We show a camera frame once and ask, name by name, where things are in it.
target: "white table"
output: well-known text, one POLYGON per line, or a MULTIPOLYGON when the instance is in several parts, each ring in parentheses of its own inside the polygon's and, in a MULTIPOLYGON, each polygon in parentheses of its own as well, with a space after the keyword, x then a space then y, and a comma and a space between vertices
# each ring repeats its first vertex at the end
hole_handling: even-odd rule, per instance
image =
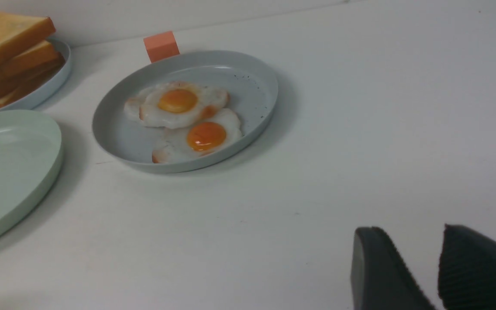
POLYGON ((65 165, 0 238, 0 310, 352 309, 353 231, 381 226, 431 300, 443 224, 496 239, 496 1, 367 0, 176 33, 280 83, 270 127, 207 169, 151 175, 91 116, 148 64, 141 38, 74 50, 40 110, 65 165))

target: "ribbed rubber pad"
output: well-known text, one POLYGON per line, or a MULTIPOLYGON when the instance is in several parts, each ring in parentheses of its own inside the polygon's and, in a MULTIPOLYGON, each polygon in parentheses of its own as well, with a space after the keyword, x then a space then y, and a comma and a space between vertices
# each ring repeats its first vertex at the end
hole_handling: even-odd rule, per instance
POLYGON ((446 225, 437 286, 448 310, 496 310, 496 242, 446 225))

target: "egg yolk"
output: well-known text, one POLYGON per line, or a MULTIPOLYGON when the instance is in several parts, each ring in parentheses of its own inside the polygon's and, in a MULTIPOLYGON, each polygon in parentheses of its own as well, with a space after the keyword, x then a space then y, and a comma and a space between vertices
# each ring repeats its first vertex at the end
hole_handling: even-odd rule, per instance
POLYGON ((158 108, 171 113, 183 113, 195 107, 198 98, 189 90, 170 90, 162 95, 158 108))
POLYGON ((227 132, 215 122, 203 122, 193 127, 187 135, 187 144, 197 151, 207 151, 225 141, 227 132))

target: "orange block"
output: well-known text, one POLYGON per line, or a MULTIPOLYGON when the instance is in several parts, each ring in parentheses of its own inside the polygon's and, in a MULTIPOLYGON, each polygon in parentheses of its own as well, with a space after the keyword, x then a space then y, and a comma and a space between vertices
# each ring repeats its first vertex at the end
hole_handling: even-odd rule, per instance
POLYGON ((174 33, 172 31, 153 35, 152 37, 146 37, 143 41, 150 62, 179 55, 179 47, 177 47, 177 42, 175 42, 174 33))

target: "bread slice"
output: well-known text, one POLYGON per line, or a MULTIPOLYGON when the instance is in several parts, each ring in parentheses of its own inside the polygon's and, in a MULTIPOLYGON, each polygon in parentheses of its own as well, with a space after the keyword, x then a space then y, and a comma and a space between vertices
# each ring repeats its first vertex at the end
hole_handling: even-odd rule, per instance
POLYGON ((49 17, 0 12, 0 65, 43 41, 55 32, 49 17))
POLYGON ((12 104, 16 100, 22 99, 26 96, 28 96, 31 92, 34 90, 37 90, 40 86, 42 86, 45 82, 47 82, 57 71, 59 71, 61 68, 56 67, 53 69, 50 69, 49 71, 46 71, 44 73, 41 73, 39 76, 36 76, 32 79, 29 79, 27 81, 24 81, 22 84, 20 84, 19 87, 17 87, 15 90, 12 92, 6 94, 2 98, 0 98, 0 108, 12 104))
POLYGON ((59 53, 55 51, 53 45, 45 40, 41 41, 41 43, 34 45, 24 53, 0 65, 0 81, 18 76, 42 63, 53 61, 57 58, 59 58, 59 53))
POLYGON ((38 65, 37 67, 30 69, 17 77, 0 82, 0 98, 16 90, 16 88, 18 88, 25 81, 38 77, 54 68, 60 68, 63 63, 64 59, 61 56, 54 61, 38 65))

